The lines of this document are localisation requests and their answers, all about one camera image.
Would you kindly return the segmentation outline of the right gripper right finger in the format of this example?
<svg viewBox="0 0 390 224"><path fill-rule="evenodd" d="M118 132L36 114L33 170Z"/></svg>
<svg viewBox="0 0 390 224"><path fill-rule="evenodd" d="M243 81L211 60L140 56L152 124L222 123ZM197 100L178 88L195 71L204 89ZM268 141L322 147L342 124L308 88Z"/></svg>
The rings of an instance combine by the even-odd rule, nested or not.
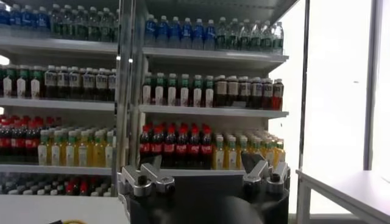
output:
<svg viewBox="0 0 390 224"><path fill-rule="evenodd" d="M269 194L282 194L290 189L291 170L286 162L270 165L259 154L241 152L241 163L244 167L243 191L256 194L262 187Z"/></svg>

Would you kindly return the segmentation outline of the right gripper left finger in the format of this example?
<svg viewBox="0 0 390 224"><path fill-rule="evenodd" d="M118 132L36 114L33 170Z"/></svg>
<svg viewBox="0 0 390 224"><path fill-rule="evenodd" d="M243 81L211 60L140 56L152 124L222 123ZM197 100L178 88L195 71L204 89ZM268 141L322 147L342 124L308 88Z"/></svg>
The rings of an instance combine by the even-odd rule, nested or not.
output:
<svg viewBox="0 0 390 224"><path fill-rule="evenodd" d="M162 156L153 156L146 159L140 168L133 165L123 166L117 173L117 190L119 195L148 197L152 191L159 194L171 195L176 190L174 177L161 172Z"/></svg>

